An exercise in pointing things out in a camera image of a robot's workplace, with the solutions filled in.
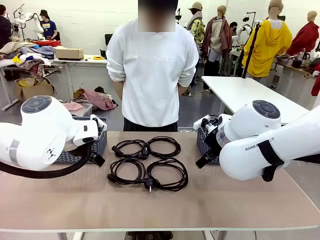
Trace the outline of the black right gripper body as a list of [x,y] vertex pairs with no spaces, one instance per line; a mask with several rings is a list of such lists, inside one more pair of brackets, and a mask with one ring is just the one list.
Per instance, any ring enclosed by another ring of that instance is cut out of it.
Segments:
[[219,145],[218,140],[217,140],[217,129],[214,129],[211,131],[207,137],[205,138],[204,142],[208,146],[208,151],[205,153],[206,155],[209,156],[209,158],[216,158],[219,156],[222,147]]

